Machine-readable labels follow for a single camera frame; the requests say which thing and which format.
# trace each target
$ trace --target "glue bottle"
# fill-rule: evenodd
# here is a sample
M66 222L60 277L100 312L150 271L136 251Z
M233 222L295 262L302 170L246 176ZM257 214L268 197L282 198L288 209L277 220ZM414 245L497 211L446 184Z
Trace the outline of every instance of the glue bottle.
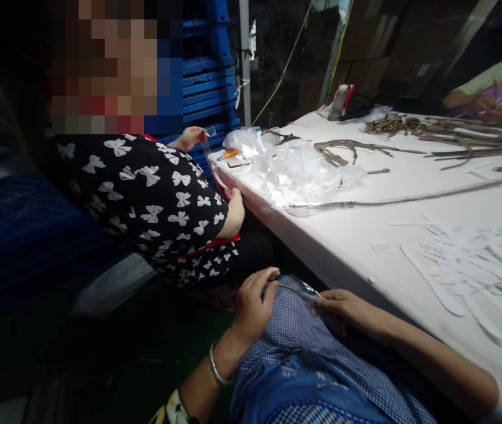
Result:
M347 97L349 86L341 84L333 96L333 103L329 110L328 121L337 121L344 109L345 98Z

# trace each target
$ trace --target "silver bangle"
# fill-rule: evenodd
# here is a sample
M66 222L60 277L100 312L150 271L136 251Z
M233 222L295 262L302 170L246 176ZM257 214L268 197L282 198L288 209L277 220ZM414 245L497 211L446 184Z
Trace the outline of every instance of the silver bangle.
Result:
M220 383L224 387L229 386L233 380L225 381L217 372L216 363L214 362L214 356L212 355L212 350L214 349L215 345L216 342L213 342L210 346L210 364L212 364L212 373L214 374L214 378L218 383Z

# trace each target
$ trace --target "table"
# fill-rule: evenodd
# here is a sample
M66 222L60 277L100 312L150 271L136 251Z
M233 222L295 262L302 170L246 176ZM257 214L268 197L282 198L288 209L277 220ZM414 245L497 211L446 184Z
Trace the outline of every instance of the table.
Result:
M397 134L389 140L386 135L364 133L363 128L362 123L328 122L312 112L280 131L316 143L351 138L362 143L390 144L413 150L453 150L452 146L420 141L411 135ZM352 154L347 150L339 149L337 153L351 161ZM221 154L212 154L210 160ZM332 201L385 200L482 181L457 168L440 171L456 161L434 161L421 155L395 152L391 158L377 151L368 155L366 150L358 150L358 155L357 164L365 170L389 168L391 172L369 175L363 187L336 193ZM488 160L492 166L502 165L502 157ZM502 373L502 346L493 343L470 315L460 318L446 311L398 248L399 241L417 243L425 240L428 237L426 231L421 227L388 225L391 222L422 221L420 214L427 211L450 225L502 228L502 188L405 204L324 210L315 216L299 218L269 207L258 194L260 182L251 166L229 168L225 161L217 163L217 176L227 186L241 189L249 209L328 287L351 290L379 307L408 318L479 366L493 373ZM382 242L388 242L395 251L377 254L371 243ZM502 312L486 299L477 297L476 300L502 331Z

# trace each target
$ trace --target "cable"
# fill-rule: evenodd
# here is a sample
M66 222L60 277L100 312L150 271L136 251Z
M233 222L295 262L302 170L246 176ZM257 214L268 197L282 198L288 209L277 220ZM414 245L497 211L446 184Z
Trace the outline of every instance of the cable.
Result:
M285 69L283 69L282 75L280 76L279 83L276 85L275 90L273 91L273 94L270 95L269 99L267 100L267 103L265 103L265 106L263 106L263 108L261 109L261 112L259 112L257 114L257 116L255 117L255 120L253 121L251 126L255 125L255 122L257 122L257 120L260 118L261 114L265 111L265 109L269 105L270 101L273 100L273 97L275 96L276 91L280 87L280 83L282 82L282 79L285 77L286 69L288 67L288 64L290 63L290 59L292 59L292 54L294 53L294 49L296 48L296 44L298 44L298 40L300 38L300 35L302 34L302 30L304 29L304 25L306 24L306 19L307 19L308 15L310 14L310 9L312 8L312 3L314 3L314 0L310 0L310 4L308 5L308 10L306 11L306 16L304 16L304 20L302 21L302 26L300 27L300 31L298 31L298 35L296 36L296 39L294 41L294 46L292 46L292 50L290 51L290 55L288 56L288 60L286 61Z

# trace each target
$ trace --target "plastic bag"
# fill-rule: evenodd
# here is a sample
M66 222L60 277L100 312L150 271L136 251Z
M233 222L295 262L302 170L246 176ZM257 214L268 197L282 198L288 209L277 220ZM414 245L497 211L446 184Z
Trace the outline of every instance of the plastic bag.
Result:
M223 146L226 149L239 150L238 157L244 158L250 163L265 154L265 146L261 140L259 127L231 131L223 141Z
M379 105L371 109L371 113L369 113L367 116L362 117L361 122L371 122L379 119L384 119L387 117L387 115L390 115L391 112L392 106Z
M330 165L309 141L303 139L271 147L255 162L254 171L263 180L259 193L273 208L332 201L340 188L354 188L366 175L358 166ZM320 212L316 209L287 211L296 216Z

